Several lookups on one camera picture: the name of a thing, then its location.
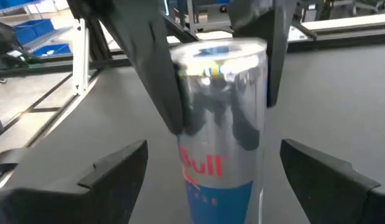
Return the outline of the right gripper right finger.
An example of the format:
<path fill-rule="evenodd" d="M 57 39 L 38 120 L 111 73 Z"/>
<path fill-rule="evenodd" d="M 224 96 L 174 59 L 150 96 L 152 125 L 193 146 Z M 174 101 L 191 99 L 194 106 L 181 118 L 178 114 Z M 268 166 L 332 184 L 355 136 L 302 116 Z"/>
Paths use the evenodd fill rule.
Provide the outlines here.
<path fill-rule="evenodd" d="M 282 140 L 280 157 L 310 223 L 385 223 L 385 185 L 350 162 L 293 139 Z"/>

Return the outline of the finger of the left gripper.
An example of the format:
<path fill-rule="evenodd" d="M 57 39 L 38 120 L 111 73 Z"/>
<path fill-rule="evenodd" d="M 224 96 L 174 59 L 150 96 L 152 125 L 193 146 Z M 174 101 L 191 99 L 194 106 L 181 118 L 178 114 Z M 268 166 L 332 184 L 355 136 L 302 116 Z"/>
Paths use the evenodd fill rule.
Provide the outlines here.
<path fill-rule="evenodd" d="M 160 2 L 102 0 L 100 20 L 135 68 L 169 131 L 183 130 L 183 107 Z"/>
<path fill-rule="evenodd" d="M 267 42 L 267 107 L 277 103 L 289 30 L 297 0 L 233 0 L 228 16 L 234 37 L 257 37 Z"/>

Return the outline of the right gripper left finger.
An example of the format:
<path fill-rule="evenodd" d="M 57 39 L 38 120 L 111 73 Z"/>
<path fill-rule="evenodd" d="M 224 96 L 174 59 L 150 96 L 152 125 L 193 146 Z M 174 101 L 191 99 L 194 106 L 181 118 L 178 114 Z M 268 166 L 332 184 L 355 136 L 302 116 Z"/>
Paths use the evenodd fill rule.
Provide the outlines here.
<path fill-rule="evenodd" d="M 147 161 L 148 143 L 140 140 L 52 184 L 6 184 L 0 223 L 128 223 Z"/>

